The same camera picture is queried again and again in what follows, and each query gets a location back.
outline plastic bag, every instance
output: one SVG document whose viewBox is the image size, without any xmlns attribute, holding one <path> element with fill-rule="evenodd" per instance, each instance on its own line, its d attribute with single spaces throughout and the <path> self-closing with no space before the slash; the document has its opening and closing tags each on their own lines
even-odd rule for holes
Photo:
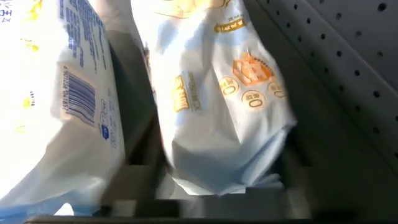
<svg viewBox="0 0 398 224">
<path fill-rule="evenodd" d="M 86 0 L 3 0 L 0 51 L 0 220 L 89 214 L 124 159 L 102 22 Z"/>
<path fill-rule="evenodd" d="M 240 0 L 132 0 L 165 154 L 188 194 L 264 184 L 296 124 Z"/>
</svg>

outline metal shelf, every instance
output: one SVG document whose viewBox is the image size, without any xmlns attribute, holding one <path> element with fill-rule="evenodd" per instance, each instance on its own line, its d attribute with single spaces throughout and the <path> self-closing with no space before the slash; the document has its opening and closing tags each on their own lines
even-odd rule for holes
<svg viewBox="0 0 398 224">
<path fill-rule="evenodd" d="M 324 13 L 333 16 L 339 12 L 330 11 L 344 6 L 341 20 L 349 18 L 347 7 L 357 4 L 351 8 L 354 14 L 365 4 L 340 0 L 261 0 L 245 4 L 286 80 L 298 118 L 300 145 L 313 164 L 306 170 L 317 207 L 357 209 L 360 218 L 398 218 L 398 179 L 393 172 L 398 170 L 398 163 L 392 151 L 397 141 L 392 134 L 398 128 L 396 92 L 355 50 L 358 46 L 349 44 L 313 7 L 319 2 Z M 366 1 L 371 3 L 374 14 L 380 13 L 379 2 Z"/>
</svg>

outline store shelf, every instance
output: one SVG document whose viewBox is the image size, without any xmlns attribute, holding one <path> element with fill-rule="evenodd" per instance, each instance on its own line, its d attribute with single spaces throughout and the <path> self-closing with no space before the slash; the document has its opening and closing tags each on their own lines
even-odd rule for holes
<svg viewBox="0 0 398 224">
<path fill-rule="evenodd" d="M 380 77 L 373 76 L 375 71 L 344 38 L 333 32 L 307 1 L 264 0 L 245 1 L 245 4 L 263 44 L 284 75 L 298 118 L 300 145 L 313 164 L 306 170 L 317 198 L 317 209 L 347 208 L 357 210 L 360 218 L 398 218 L 395 206 L 398 179 L 391 165 L 393 161 L 386 162 L 386 157 L 381 156 L 383 147 L 384 151 L 388 149 L 389 143 L 382 141 L 388 137 L 384 131 L 389 129 L 380 122 L 378 135 L 369 137 L 369 133 L 375 135 L 373 126 L 381 118 L 375 111 L 383 110 L 372 99 L 371 90 L 380 90 L 380 104 L 384 106 L 388 105 L 387 100 L 393 104 L 394 91 Z M 311 28 L 307 23 L 310 16 L 310 25 L 314 26 Z M 322 33 L 327 34 L 324 40 L 328 42 L 320 43 Z M 346 51 L 339 58 L 336 52 L 343 47 Z M 358 69 L 364 67 L 361 81 L 354 80 L 355 65 Z M 364 85 L 368 87 L 360 86 L 359 82 L 367 82 Z M 370 96 L 357 92 L 365 88 Z M 362 102 L 360 111 L 350 104 L 354 100 Z M 372 119 L 360 125 L 369 116 Z"/>
</svg>

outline dark gap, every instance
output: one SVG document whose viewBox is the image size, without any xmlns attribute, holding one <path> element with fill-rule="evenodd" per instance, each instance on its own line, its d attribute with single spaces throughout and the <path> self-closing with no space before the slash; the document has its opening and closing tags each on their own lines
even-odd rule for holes
<svg viewBox="0 0 398 224">
<path fill-rule="evenodd" d="M 379 93 L 378 91 L 374 91 L 374 92 L 373 92 L 373 96 L 374 96 L 375 98 L 379 98 L 379 97 L 380 97 L 380 93 Z"/>
<path fill-rule="evenodd" d="M 387 4 L 386 3 L 380 3 L 379 6 L 377 7 L 377 10 L 379 12 L 382 12 L 382 11 L 386 10 L 386 8 L 387 8 Z"/>
<path fill-rule="evenodd" d="M 362 36 L 362 32 L 360 30 L 355 31 L 355 36 L 356 37 L 361 37 Z"/>
</svg>

